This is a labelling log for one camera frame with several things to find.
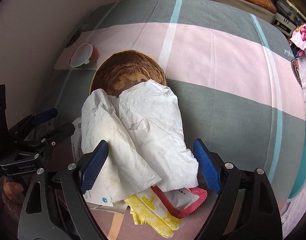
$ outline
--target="white package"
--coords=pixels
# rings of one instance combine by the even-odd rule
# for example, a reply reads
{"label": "white package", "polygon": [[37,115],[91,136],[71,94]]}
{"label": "white package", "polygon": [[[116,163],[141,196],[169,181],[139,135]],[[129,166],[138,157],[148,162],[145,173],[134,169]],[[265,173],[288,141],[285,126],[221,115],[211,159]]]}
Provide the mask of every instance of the white package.
{"label": "white package", "polygon": [[109,156],[97,180],[101,180],[112,203],[157,184],[161,178],[137,153],[102,89],[92,92],[82,107],[82,151],[92,152],[101,140],[109,144]]}
{"label": "white package", "polygon": [[198,162],[184,142],[177,97],[154,80],[119,96],[119,117],[137,152],[162,178],[163,191],[198,186]]}

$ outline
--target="silver bolt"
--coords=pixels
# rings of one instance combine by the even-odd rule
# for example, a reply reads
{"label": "silver bolt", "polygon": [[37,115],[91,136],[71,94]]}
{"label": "silver bolt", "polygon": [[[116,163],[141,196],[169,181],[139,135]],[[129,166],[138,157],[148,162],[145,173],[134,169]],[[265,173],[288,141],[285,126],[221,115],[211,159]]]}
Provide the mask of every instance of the silver bolt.
{"label": "silver bolt", "polygon": [[75,163],[71,163],[67,166],[67,168],[71,171],[74,170],[76,168],[76,164]]}
{"label": "silver bolt", "polygon": [[260,175],[262,175],[262,174],[264,174],[264,170],[261,169],[261,168],[258,168],[258,169],[257,169],[257,173],[260,174]]}
{"label": "silver bolt", "polygon": [[227,168],[227,169],[232,169],[234,166],[233,166],[233,164],[232,163],[226,163],[225,164],[225,167]]}
{"label": "silver bolt", "polygon": [[40,174],[42,174],[43,172],[44,172],[44,169],[43,169],[43,168],[39,168],[39,169],[37,170],[36,173],[37,173],[38,175],[40,175]]}

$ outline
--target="bowl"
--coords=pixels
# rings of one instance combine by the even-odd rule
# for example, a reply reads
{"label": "bowl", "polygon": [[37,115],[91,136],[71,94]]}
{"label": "bowl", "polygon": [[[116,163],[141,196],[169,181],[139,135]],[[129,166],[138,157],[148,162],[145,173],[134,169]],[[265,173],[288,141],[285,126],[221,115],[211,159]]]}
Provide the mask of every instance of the bowl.
{"label": "bowl", "polygon": [[149,56],[136,50],[118,52],[109,57],[96,71],[91,93],[103,89],[118,97],[124,90],[153,79],[167,86],[163,69]]}

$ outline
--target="bed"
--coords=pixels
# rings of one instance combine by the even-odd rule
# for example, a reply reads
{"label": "bed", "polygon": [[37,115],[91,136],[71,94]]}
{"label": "bed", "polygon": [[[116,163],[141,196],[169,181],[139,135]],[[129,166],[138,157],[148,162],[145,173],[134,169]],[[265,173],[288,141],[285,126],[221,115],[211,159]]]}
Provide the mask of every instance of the bed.
{"label": "bed", "polygon": [[[98,57],[84,68],[70,59],[85,42]],[[208,0],[126,0],[96,9],[58,58],[43,87],[39,112],[58,110],[36,139],[81,116],[93,77],[112,54],[133,49],[154,59],[178,97],[185,142],[201,138],[239,169],[265,170],[282,210],[295,184],[305,141],[305,105],[292,69],[290,46],[274,26],[237,8]],[[55,148],[49,170],[74,161],[72,141]],[[199,178],[201,187],[205,183]],[[186,217],[174,239],[194,239],[217,195]],[[93,215],[114,239],[163,239],[129,212]]]}

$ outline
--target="wall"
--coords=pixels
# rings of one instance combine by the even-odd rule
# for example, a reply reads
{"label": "wall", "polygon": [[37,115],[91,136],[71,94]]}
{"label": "wall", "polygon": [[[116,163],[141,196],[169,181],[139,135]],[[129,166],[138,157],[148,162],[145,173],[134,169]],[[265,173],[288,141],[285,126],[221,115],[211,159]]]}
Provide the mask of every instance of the wall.
{"label": "wall", "polygon": [[10,128],[34,113],[37,93],[76,28],[97,7],[120,0],[2,0],[0,84]]}

